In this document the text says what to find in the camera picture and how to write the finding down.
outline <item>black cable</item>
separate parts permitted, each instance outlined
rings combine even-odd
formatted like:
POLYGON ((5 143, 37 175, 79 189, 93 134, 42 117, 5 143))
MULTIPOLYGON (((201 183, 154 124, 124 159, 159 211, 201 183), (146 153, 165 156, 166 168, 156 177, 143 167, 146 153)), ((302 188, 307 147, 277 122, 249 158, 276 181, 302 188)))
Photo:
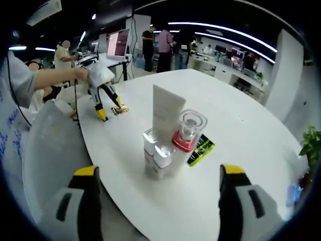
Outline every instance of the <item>black cable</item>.
MULTIPOLYGON (((132 27, 133 21, 135 21, 134 17, 132 17, 132 19, 131 19, 130 28, 132 27)), ((133 43, 133 40, 134 40, 134 35, 133 35, 133 32, 132 32, 131 29, 130 29, 130 34, 131 34, 131 42, 130 42, 129 49, 131 48, 132 43, 133 43)), ((130 62, 133 60, 133 58, 134 58, 134 54, 133 54, 133 50, 132 50, 132 57, 131 57, 131 59, 126 63, 126 68, 129 66, 129 64, 130 64, 130 62)), ((117 82, 114 82, 113 84, 119 83, 119 81, 120 81, 121 77, 123 76, 123 74, 124 74, 124 70, 122 71, 122 73, 121 73, 120 77, 118 78, 117 82)))
POLYGON ((21 111, 20 109, 20 106, 18 104, 18 100, 17 100, 17 97, 15 95, 15 92, 14 92, 14 88, 12 86, 12 83, 11 83, 11 77, 10 77, 10 66, 9 66, 9 55, 7 54, 7 65, 8 65, 8 76, 9 76, 9 85, 10 85, 10 91, 12 93, 12 97, 20 111, 20 113, 22 114, 22 116, 24 117, 24 119, 26 120, 26 122, 28 123, 28 125, 31 127, 32 125, 30 124, 30 122, 27 120, 27 118, 25 117, 25 115, 23 114, 23 112, 21 111))
POLYGON ((76 106, 76 122, 78 124, 78 126, 80 127, 80 123, 79 123, 79 116, 78 116, 78 107, 77 107, 77 91, 76 91, 76 82, 78 84, 78 80, 74 81, 74 89, 75 89, 75 106, 76 106))
POLYGON ((134 72, 133 72, 133 70, 132 70, 132 67, 133 67, 134 61, 135 61, 135 59, 134 59, 134 52, 135 52, 136 43, 137 43, 137 41, 138 41, 138 36, 137 36, 137 29, 136 29, 136 20, 135 20, 134 17, 133 17, 132 19, 133 19, 133 21, 134 21, 134 29, 135 29, 136 40, 135 40, 135 43, 134 43, 134 46, 133 46, 133 50, 132 50, 132 57, 131 57, 132 63, 131 63, 130 70, 131 70, 132 77, 135 78, 134 72))

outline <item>desk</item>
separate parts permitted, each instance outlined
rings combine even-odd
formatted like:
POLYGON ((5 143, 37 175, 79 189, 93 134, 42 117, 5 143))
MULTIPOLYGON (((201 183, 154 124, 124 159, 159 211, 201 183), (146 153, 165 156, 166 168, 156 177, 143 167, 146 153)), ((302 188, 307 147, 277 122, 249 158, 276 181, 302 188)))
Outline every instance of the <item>desk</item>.
MULTIPOLYGON (((128 59, 122 60, 116 60, 116 59, 111 59, 111 58, 106 58, 106 54, 107 53, 100 53, 98 54, 99 60, 107 67, 110 68, 111 71, 115 74, 116 76, 116 69, 115 67, 117 65, 122 65, 122 71, 123 71, 123 75, 124 75, 124 81, 128 80, 127 78, 127 63, 129 62, 129 59, 131 58, 131 55, 127 55, 128 59)), ((85 58, 82 58, 78 61, 79 64, 90 60, 90 59, 94 59, 95 57, 97 57, 96 54, 91 54, 89 56, 86 56, 85 58)))
POLYGON ((203 57, 196 58, 195 56, 191 56, 191 58, 194 60, 197 60, 197 61, 202 61, 204 63, 210 64, 212 66, 215 66, 218 71, 225 71, 227 76, 226 77, 222 76, 222 81, 224 81, 228 84, 231 84, 231 81, 235 81, 236 78, 239 77, 241 79, 244 79, 246 82, 250 83, 252 86, 254 86, 258 90, 260 90, 262 93, 264 93, 264 87, 260 83, 258 83, 254 79, 250 78, 249 76, 243 74, 241 71, 233 69, 231 67, 228 67, 224 64, 221 64, 221 63, 215 61, 214 57, 212 57, 212 56, 204 55, 204 54, 202 54, 202 56, 207 57, 208 60, 204 60, 203 57))
MULTIPOLYGON (((281 217, 288 186, 295 180, 287 160, 297 158, 300 145, 265 107, 233 86, 193 69, 137 78, 115 85, 129 112, 107 122, 96 116, 89 96, 78 100, 83 138, 100 179, 128 220, 148 239, 217 240, 219 167, 241 166, 252 183, 260 185, 277 203, 281 217), (144 173, 142 134, 152 125, 152 85, 184 97, 185 108, 208 118, 204 134, 215 148, 196 166, 182 167, 176 178, 151 181, 144 173)), ((100 94, 106 110, 113 106, 100 94)))

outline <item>pink screen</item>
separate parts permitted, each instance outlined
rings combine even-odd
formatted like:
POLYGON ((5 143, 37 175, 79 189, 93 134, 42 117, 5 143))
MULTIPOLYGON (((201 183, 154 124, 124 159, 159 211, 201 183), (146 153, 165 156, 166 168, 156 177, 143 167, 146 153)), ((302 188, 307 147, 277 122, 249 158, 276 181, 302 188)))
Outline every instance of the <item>pink screen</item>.
POLYGON ((115 55, 118 34, 119 33, 115 33, 115 34, 110 35, 109 42, 108 42, 107 55, 115 55))

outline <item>gray sleeve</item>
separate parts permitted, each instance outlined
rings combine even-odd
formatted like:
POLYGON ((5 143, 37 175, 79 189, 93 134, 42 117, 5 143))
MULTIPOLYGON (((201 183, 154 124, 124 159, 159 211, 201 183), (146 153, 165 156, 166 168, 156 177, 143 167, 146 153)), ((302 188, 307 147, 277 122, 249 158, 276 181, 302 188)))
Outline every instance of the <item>gray sleeve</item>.
MULTIPOLYGON (((16 58, 12 51, 8 52, 8 58, 11 84, 18 104, 25 108, 29 108, 31 97, 35 91, 35 79, 37 72, 29 70, 28 66, 20 59, 16 58)), ((1 75, 6 80, 8 89, 11 90, 7 58, 4 60, 1 75)))

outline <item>led strip light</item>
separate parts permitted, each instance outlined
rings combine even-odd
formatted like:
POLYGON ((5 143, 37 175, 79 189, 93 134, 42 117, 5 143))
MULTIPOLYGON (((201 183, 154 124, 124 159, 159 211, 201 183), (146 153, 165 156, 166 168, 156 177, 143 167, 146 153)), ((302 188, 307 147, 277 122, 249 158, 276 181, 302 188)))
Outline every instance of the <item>led strip light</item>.
MULTIPOLYGON (((160 30, 156 30, 156 31, 153 31, 153 34, 159 34, 161 31, 160 30)), ((180 31, 179 30, 170 30, 170 33, 179 33, 180 31)))
POLYGON ((9 47, 9 50, 25 50, 26 48, 26 46, 12 46, 9 47))
POLYGON ((203 35, 203 36, 208 36, 208 37, 212 37, 212 38, 217 38, 217 39, 222 39, 222 40, 231 42, 231 43, 233 43, 233 44, 237 44, 237 45, 239 45, 239 46, 242 46, 242 47, 244 47, 244 48, 246 48, 246 49, 248 49, 248 50, 251 50, 252 52, 254 52, 254 53, 262 56, 262 57, 265 58, 266 60, 270 61, 272 64, 275 64, 275 61, 272 60, 272 59, 270 59, 270 58, 267 57, 266 55, 258 52, 258 51, 255 50, 255 49, 252 49, 252 48, 250 48, 250 47, 248 47, 248 46, 246 46, 246 45, 244 45, 244 44, 241 44, 241 43, 239 43, 239 42, 236 42, 236 41, 234 41, 234 40, 226 39, 226 38, 223 38, 223 37, 220 37, 220 36, 216 36, 216 35, 212 35, 212 34, 204 34, 204 33, 199 33, 199 32, 195 32, 195 34, 203 35))
POLYGON ((36 50, 43 50, 43 51, 51 51, 51 52, 55 52, 54 49, 49 49, 49 48, 42 48, 42 47, 37 47, 36 50))
POLYGON ((169 22, 168 24, 169 25, 198 25, 198 26, 204 26, 204 27, 210 27, 210 28, 216 28, 216 29, 223 29, 223 30, 230 31, 230 32, 233 32, 233 33, 236 33, 236 34, 240 34, 240 35, 242 35, 244 37, 247 37, 249 39, 252 39, 252 40, 264 45, 266 48, 272 50, 274 53, 277 52, 277 50, 275 48, 273 48, 272 46, 268 45, 267 43, 264 43, 263 41, 255 38, 255 37, 253 37, 251 35, 242 33, 240 31, 237 31, 237 30, 234 30, 234 29, 226 28, 226 27, 223 27, 223 26, 218 26, 218 25, 213 25, 213 24, 203 24, 203 23, 192 23, 192 22, 169 22))

